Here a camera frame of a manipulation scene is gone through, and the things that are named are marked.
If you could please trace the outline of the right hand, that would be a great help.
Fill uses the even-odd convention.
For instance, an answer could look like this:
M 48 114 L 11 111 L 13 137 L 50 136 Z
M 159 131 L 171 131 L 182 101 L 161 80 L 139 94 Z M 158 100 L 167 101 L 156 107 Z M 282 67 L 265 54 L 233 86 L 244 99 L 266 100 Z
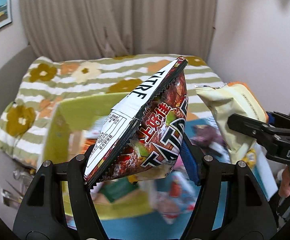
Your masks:
M 290 196 L 290 171 L 288 166 L 282 172 L 282 181 L 278 194 L 282 198 L 287 198 Z

